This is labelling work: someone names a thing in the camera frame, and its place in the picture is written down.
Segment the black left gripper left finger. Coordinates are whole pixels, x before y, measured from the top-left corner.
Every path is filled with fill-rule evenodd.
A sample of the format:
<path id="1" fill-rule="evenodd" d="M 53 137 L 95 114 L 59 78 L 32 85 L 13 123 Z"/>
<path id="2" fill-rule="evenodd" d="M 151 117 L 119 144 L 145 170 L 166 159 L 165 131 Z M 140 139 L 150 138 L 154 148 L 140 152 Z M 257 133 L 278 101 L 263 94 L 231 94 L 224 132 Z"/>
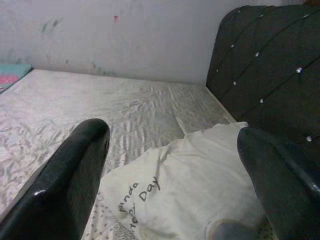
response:
<path id="1" fill-rule="evenodd" d="M 109 141 L 105 121 L 81 122 L 3 212 L 1 239 L 81 239 L 98 194 Z"/>

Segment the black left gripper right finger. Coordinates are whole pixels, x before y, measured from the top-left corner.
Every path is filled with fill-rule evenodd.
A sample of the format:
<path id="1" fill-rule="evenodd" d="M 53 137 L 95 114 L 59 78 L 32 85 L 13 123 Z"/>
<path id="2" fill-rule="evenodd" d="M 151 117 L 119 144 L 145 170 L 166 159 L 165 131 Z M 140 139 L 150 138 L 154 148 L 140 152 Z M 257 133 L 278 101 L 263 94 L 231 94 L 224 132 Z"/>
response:
<path id="1" fill-rule="evenodd" d="M 280 240 L 320 238 L 320 168 L 291 141 L 245 127 L 237 150 Z"/>

